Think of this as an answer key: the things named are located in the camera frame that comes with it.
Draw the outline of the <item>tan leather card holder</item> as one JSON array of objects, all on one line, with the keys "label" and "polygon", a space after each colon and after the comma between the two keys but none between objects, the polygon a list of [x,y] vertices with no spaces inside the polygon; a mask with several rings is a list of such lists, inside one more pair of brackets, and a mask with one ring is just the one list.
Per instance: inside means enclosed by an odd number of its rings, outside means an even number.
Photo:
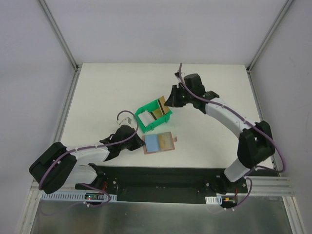
[{"label": "tan leather card holder", "polygon": [[144,154],[148,155],[174,150],[177,137],[173,136],[171,132],[164,132],[144,135],[142,136],[142,140],[145,143],[143,146]]}]

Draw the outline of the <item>gold credit card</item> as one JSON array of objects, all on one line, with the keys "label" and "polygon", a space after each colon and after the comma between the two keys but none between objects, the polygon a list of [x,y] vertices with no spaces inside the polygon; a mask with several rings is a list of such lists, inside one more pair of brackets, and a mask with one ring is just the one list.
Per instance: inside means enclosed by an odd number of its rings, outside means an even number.
[{"label": "gold credit card", "polygon": [[173,138],[170,132],[158,134],[160,150],[172,150],[174,148]]}]

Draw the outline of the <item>green plastic bin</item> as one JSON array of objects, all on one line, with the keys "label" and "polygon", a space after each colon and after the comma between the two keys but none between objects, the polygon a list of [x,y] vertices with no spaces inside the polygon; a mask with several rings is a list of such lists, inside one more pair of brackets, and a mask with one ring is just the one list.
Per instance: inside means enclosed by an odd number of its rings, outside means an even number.
[{"label": "green plastic bin", "polygon": [[165,98],[160,98],[138,108],[135,116],[143,133],[154,130],[157,126],[167,123],[172,111],[165,106]]}]

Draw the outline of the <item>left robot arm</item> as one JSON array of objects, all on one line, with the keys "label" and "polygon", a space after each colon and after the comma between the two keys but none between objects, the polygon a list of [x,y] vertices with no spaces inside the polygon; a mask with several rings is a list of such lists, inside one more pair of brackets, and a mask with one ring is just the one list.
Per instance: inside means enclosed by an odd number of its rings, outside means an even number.
[{"label": "left robot arm", "polygon": [[121,125],[117,131],[94,145],[68,149],[61,142],[53,143],[29,168],[29,173],[46,194],[65,184],[87,184],[97,190],[103,176],[96,164],[119,156],[123,150],[134,151],[145,145],[135,129]]}]

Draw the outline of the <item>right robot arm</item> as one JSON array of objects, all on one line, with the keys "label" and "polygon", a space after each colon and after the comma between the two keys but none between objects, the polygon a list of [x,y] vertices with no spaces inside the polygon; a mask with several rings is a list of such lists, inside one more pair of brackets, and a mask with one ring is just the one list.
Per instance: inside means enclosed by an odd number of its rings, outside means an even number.
[{"label": "right robot arm", "polygon": [[275,153],[270,125],[265,121],[249,121],[228,107],[217,93],[205,90],[199,74],[187,75],[173,85],[165,101],[166,106],[174,108],[187,104],[218,120],[238,138],[237,158],[219,180],[222,191],[231,192],[238,180]]}]

